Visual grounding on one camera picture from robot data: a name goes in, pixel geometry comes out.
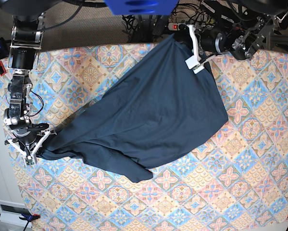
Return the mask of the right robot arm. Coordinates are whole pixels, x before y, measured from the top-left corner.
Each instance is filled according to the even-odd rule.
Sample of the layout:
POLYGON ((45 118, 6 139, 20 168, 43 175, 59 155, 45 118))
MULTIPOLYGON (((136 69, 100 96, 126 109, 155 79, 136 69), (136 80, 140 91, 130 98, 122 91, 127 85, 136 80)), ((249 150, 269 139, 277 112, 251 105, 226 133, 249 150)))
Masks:
POLYGON ((49 127, 31 122, 33 104, 27 101, 32 89, 29 72, 41 49, 45 29, 44 13, 57 3, 57 0, 0 0, 0 9, 13 17, 9 51, 12 60, 7 65, 13 77, 8 85, 10 102, 4 112, 4 123, 14 138, 7 142, 25 157, 38 149, 41 142, 38 134, 49 127))

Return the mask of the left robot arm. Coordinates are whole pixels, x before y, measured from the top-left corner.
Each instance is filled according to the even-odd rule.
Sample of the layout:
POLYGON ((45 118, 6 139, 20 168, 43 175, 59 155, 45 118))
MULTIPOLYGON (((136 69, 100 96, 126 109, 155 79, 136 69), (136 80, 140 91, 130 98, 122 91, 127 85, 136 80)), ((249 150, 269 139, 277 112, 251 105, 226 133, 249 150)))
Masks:
POLYGON ((171 23, 177 40, 190 45, 193 30, 199 53, 230 53, 235 59, 251 59, 257 50, 274 46, 288 52, 288 0, 202 0, 198 12, 187 21, 171 23))

